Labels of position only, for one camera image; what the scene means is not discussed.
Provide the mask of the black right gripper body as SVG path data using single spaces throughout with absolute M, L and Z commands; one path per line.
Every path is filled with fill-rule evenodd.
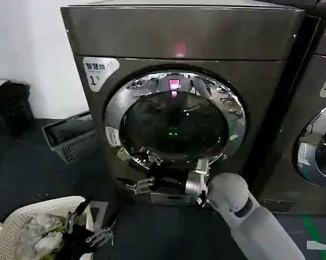
M 187 168 L 152 165 L 148 170 L 148 177 L 153 178 L 149 189 L 185 191 L 188 174 Z

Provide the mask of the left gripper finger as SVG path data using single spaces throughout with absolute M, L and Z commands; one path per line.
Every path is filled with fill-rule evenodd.
M 79 203 L 73 212 L 68 212 L 66 219 L 66 233 L 71 234 L 73 232 L 73 226 L 78 216 L 82 215 L 86 210 L 87 206 L 90 204 L 92 196 L 86 198 L 83 202 Z
M 110 244 L 113 245 L 115 238 L 113 228 L 115 223 L 116 220 L 113 220 L 109 226 L 94 232 L 93 235 L 86 238 L 85 242 L 88 245 L 105 245 L 107 242 L 110 242 Z

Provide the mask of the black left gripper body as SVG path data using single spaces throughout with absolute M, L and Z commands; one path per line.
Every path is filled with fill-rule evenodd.
M 81 259 L 84 254 L 95 251 L 86 239 L 94 232 L 85 226 L 74 226 L 72 233 L 63 234 L 62 259 Z

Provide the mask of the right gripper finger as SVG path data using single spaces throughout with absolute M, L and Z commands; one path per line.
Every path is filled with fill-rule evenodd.
M 130 153 L 128 165 L 135 170 L 149 170 L 152 165 L 161 165 L 164 160 L 155 153 L 136 152 Z
M 155 178 L 150 177 L 146 179 L 141 179 L 139 181 L 133 181 L 127 178 L 117 178 L 125 188 L 131 190 L 134 194 L 144 194 L 151 192 L 151 188 L 154 186 Z

